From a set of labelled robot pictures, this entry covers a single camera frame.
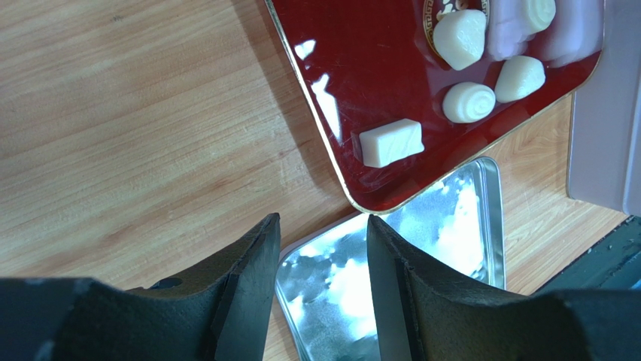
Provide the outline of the red lacquer tray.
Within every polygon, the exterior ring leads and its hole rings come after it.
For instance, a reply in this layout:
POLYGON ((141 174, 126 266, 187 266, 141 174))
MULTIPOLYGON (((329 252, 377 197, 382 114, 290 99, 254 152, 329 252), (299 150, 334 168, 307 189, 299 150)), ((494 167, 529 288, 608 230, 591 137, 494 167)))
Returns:
POLYGON ((455 71, 433 50, 427 29, 450 1, 269 1, 268 12, 350 203, 386 214, 415 198, 459 164, 581 86, 600 53, 561 67, 544 64, 532 95, 499 104, 464 125, 442 113, 448 89, 471 81, 494 86, 502 65, 484 56, 455 71), (420 123, 424 150, 383 168, 365 166, 359 135, 409 119, 420 123))

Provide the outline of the pink handled metal tongs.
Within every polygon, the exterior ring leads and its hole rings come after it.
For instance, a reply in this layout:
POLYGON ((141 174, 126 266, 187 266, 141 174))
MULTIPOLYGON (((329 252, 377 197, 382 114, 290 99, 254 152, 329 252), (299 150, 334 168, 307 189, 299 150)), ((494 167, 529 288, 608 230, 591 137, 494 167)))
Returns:
POLYGON ((560 68, 602 48, 605 2, 491 1, 486 53, 494 61, 528 55, 560 68))

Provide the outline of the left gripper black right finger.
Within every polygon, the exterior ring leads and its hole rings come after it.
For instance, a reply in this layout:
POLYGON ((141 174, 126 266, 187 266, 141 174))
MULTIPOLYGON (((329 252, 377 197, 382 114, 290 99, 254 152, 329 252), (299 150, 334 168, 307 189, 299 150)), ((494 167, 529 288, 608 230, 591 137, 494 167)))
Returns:
POLYGON ((508 304, 521 296, 455 271, 381 218, 367 256, 383 360, 529 360, 531 338, 508 304))

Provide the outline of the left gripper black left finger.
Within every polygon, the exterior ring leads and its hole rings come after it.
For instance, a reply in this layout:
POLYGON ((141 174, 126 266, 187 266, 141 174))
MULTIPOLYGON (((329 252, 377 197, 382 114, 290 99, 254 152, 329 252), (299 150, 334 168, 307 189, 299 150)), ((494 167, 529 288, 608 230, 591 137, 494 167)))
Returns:
POLYGON ((147 289, 127 360, 260 360, 281 242, 269 214, 231 245, 147 289))

